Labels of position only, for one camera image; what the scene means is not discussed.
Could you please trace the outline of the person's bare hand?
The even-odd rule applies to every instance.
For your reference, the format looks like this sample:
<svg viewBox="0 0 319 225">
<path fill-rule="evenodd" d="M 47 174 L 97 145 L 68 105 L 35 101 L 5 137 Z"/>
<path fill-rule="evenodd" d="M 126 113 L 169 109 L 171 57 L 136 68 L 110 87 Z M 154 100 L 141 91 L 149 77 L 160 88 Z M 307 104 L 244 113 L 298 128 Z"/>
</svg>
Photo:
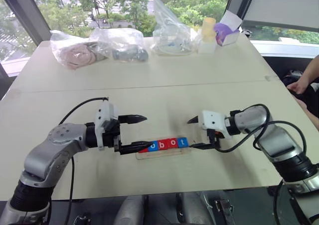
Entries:
<svg viewBox="0 0 319 225">
<path fill-rule="evenodd" d="M 287 89 L 294 91 L 296 94 L 303 94 L 305 92 L 305 90 L 308 87 L 308 83 L 307 82 L 303 82 L 303 81 L 296 81 L 294 83 L 291 83 L 289 85 L 287 85 Z"/>
</svg>

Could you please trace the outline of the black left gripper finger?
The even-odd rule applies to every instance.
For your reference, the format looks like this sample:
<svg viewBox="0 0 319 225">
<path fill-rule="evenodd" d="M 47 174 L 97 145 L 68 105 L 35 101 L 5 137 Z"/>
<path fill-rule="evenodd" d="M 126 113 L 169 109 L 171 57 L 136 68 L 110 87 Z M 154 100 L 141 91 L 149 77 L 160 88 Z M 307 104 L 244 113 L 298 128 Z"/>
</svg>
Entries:
<svg viewBox="0 0 319 225">
<path fill-rule="evenodd" d="M 144 149 L 147 149 L 152 145 L 151 141 L 136 141 L 132 142 L 130 145 L 120 145 L 119 153 L 121 155 L 138 153 Z"/>
<path fill-rule="evenodd" d="M 118 121 L 119 123 L 127 123 L 134 124 L 147 120 L 147 118 L 143 115 L 138 114 L 128 114 L 128 115 L 119 115 Z"/>
</svg>

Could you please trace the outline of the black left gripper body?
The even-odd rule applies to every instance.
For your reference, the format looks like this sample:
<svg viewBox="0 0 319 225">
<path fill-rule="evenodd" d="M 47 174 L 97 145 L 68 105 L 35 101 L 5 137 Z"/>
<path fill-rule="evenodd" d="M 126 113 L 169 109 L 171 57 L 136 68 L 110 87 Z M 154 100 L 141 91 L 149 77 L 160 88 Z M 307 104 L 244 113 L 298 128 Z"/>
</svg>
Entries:
<svg viewBox="0 0 319 225">
<path fill-rule="evenodd" d="M 102 123 L 102 147 L 113 148 L 115 152 L 120 152 L 121 136 L 120 123 L 116 119 L 106 120 Z"/>
</svg>

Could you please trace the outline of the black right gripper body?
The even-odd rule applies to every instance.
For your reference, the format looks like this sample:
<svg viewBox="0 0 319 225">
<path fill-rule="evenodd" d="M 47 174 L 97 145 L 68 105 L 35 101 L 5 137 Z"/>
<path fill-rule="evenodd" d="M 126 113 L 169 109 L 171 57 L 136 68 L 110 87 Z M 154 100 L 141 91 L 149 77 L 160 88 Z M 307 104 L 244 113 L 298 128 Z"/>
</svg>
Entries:
<svg viewBox="0 0 319 225">
<path fill-rule="evenodd" d="M 220 148 L 220 141 L 219 141 L 219 137 L 218 137 L 218 132 L 216 132 L 216 130 L 214 130 L 214 129 L 207 129 L 206 134 L 207 134 L 207 137 L 209 140 L 208 147 L 209 148 Z"/>
</svg>

